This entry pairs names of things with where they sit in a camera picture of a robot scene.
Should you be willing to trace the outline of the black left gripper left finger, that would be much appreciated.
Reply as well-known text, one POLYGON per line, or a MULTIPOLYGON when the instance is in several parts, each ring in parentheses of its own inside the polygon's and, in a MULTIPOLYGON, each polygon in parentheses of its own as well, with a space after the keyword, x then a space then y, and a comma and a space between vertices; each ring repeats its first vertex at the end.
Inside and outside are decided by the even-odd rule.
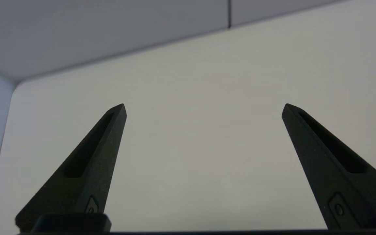
POLYGON ((32 229, 46 214, 103 213, 127 113, 109 109, 15 217, 19 229, 32 229))

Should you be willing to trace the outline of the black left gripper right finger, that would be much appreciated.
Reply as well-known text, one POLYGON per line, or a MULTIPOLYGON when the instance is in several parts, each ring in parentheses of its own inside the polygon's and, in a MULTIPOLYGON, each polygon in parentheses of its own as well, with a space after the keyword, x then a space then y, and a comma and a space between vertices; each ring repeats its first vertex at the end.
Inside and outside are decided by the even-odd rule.
POLYGON ((376 229, 376 169, 303 109, 282 119, 328 229, 376 229))

